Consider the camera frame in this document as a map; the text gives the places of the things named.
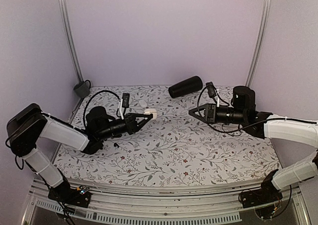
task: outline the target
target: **vertical metal post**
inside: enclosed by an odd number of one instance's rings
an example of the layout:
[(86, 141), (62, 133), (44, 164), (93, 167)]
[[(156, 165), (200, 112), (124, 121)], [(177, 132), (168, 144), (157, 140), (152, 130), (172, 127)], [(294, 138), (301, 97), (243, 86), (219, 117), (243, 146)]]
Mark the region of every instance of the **vertical metal post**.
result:
[(67, 36), (67, 40), (69, 44), (69, 49), (71, 52), (71, 57), (72, 57), (73, 65), (74, 65), (74, 70), (78, 78), (78, 81), (80, 82), (80, 81), (83, 81), (83, 76), (81, 74), (79, 60), (78, 60), (76, 50), (75, 50), (75, 45), (73, 42), (70, 20), (69, 20), (68, 10), (66, 6), (66, 0), (59, 0), (59, 4), (60, 4), (62, 20), (64, 23), (64, 28), (65, 28), (65, 32), (66, 32), (66, 36)]
[(245, 83), (245, 86), (247, 86), (247, 87), (251, 86), (252, 81), (253, 81), (253, 77), (254, 77), (254, 74), (256, 71), (256, 66), (257, 66), (259, 55), (260, 55), (260, 50), (261, 50), (261, 46), (263, 43), (263, 38), (265, 35), (265, 28), (266, 28), (266, 24), (267, 24), (267, 19), (269, 16), (270, 3), (271, 3), (271, 0), (264, 0), (263, 13), (262, 13), (262, 18), (261, 18), (261, 24), (259, 27), (257, 42), (256, 42), (256, 46), (254, 49), (252, 62), (251, 62), (250, 68), (249, 68), (247, 80)]

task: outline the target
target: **perforated metal strip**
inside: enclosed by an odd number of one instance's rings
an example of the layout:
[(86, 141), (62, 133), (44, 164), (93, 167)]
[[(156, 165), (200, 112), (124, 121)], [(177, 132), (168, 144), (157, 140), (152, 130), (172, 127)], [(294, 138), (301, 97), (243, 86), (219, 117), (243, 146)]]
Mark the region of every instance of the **perforated metal strip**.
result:
[[(63, 213), (62, 208), (54, 202), (48, 202), (39, 199), (37, 201), (37, 206), (50, 210), (52, 212), (60, 214)], [(81, 215), (82, 216), (77, 216), (75, 213), (73, 217), (109, 225), (222, 225), (242, 221), (242, 219), (240, 219), (239, 213), (184, 219), (132, 218), (125, 216), (107, 215), (91, 211), (86, 211), (86, 213), (83, 213), (81, 211)]]

